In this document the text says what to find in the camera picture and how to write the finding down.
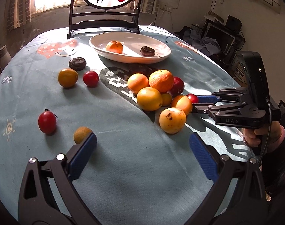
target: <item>black sleeve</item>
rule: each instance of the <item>black sleeve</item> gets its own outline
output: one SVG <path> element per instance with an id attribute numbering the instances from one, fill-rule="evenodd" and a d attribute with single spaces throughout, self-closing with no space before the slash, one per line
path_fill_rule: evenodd
<path id="1" fill-rule="evenodd" d="M 285 167 L 285 141 L 273 152 L 267 153 L 262 159 L 262 176 L 265 187 L 276 184 L 281 170 Z"/>

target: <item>wall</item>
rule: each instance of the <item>wall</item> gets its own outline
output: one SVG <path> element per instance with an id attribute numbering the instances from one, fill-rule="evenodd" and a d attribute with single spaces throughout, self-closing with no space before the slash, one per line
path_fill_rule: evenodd
<path id="1" fill-rule="evenodd" d="M 214 12 L 225 20 L 228 15 L 241 20 L 245 36 L 243 50 L 259 52 L 274 100 L 285 102 L 285 4 L 281 13 L 254 0 L 217 0 Z"/>
<path id="2" fill-rule="evenodd" d="M 210 9 L 212 0 L 175 0 L 171 13 L 160 10 L 155 22 L 156 26 L 162 27 L 170 32 L 180 31 L 183 26 L 200 23 L 204 14 Z M 39 16 L 31 19 L 31 23 L 24 27 L 17 28 L 6 36 L 3 32 L 4 9 L 6 0 L 0 0 L 0 47 L 7 45 L 10 54 L 13 56 L 21 48 L 32 40 L 38 33 L 43 33 L 52 29 L 67 27 L 69 21 L 69 8 L 59 8 L 46 11 Z M 120 17 L 107 17 L 106 19 L 119 19 Z M 101 16 L 95 16 L 90 19 L 104 19 Z M 149 25 L 154 22 L 156 16 L 153 14 L 141 14 L 140 25 Z"/>

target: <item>oval plate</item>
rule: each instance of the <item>oval plate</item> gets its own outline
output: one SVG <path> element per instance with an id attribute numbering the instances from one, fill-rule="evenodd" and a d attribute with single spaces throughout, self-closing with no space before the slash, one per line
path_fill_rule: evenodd
<path id="1" fill-rule="evenodd" d="M 112 40 L 123 44 L 124 50 L 122 54 L 106 51 L 106 45 Z M 90 39 L 90 46 L 100 56 L 121 63 L 153 64 L 163 61 L 171 54 L 171 49 L 159 40 L 145 35 L 122 31 L 112 31 L 95 35 Z M 140 53 L 140 49 L 143 46 L 153 48 L 155 55 L 144 57 Z"/>

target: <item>orange fruit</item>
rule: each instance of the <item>orange fruit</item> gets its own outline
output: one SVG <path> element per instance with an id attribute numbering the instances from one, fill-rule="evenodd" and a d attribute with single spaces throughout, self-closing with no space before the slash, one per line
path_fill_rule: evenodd
<path id="1" fill-rule="evenodd" d="M 169 106 L 172 102 L 172 96 L 169 93 L 161 93 L 162 97 L 162 105 L 163 106 Z"/>
<path id="2" fill-rule="evenodd" d="M 155 111 L 162 106 L 162 97 L 158 90 L 146 87 L 141 89 L 136 100 L 141 109 L 145 111 Z"/>
<path id="3" fill-rule="evenodd" d="M 177 107 L 185 112 L 186 115 L 192 111 L 192 103 L 187 96 L 176 96 L 171 103 L 171 107 Z"/>
<path id="4" fill-rule="evenodd" d="M 121 42 L 119 41 L 110 41 L 107 46 L 106 46 L 106 51 L 109 51 L 109 52 L 115 52 L 115 53 L 119 53 L 119 54 L 122 54 L 123 53 L 123 45 Z"/>
<path id="5" fill-rule="evenodd" d="M 137 94 L 141 89 L 149 87 L 149 80 L 141 73 L 133 74 L 128 79 L 128 88 Z"/>
<path id="6" fill-rule="evenodd" d="M 78 145 L 80 144 L 88 134 L 93 132 L 87 127 L 79 127 L 74 133 L 74 142 Z"/>
<path id="7" fill-rule="evenodd" d="M 179 132 L 186 122 L 184 111 L 179 108 L 171 107 L 163 110 L 159 116 L 159 125 L 163 131 L 169 134 Z"/>
<path id="8" fill-rule="evenodd" d="M 158 70 L 150 75 L 149 84 L 160 93 L 164 93 L 173 87 L 174 77 L 170 71 Z"/>
<path id="9" fill-rule="evenodd" d="M 70 88 L 76 84 L 78 73 L 71 68 L 63 69 L 58 74 L 58 82 L 64 88 Z"/>

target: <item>tablecloth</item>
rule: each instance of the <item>tablecloth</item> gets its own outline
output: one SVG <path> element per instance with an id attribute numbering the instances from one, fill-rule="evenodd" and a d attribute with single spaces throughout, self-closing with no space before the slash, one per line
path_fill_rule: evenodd
<path id="1" fill-rule="evenodd" d="M 253 155 L 236 129 L 214 125 L 207 115 L 190 114 L 175 135 L 158 125 L 160 110 L 147 115 L 127 89 L 129 64 L 98 56 L 89 39 L 104 31 L 76 31 L 67 40 L 67 28 L 45 32 L 23 47 L 0 76 L 0 199 L 17 219 L 21 180 L 30 157 L 51 160 L 74 144 L 80 126 L 91 128 L 98 138 L 80 178 L 73 182 L 88 208 L 104 225 L 181 225 L 200 205 L 213 182 L 206 179 L 189 149 L 190 134 L 197 132 L 220 154 L 245 161 Z M 239 87 L 223 69 L 166 30 L 140 26 L 141 34 L 166 43 L 171 56 L 157 64 L 185 82 L 184 94 L 206 95 L 220 88 Z M 72 89 L 63 89 L 57 76 L 69 67 L 69 59 L 83 57 L 87 67 L 79 71 Z M 82 76 L 88 70 L 100 75 L 99 85 L 89 89 Z M 43 134 L 37 119 L 44 109 L 58 116 L 57 131 Z M 54 181 L 50 180 L 62 212 L 69 214 Z M 223 211 L 235 181 L 218 211 Z"/>

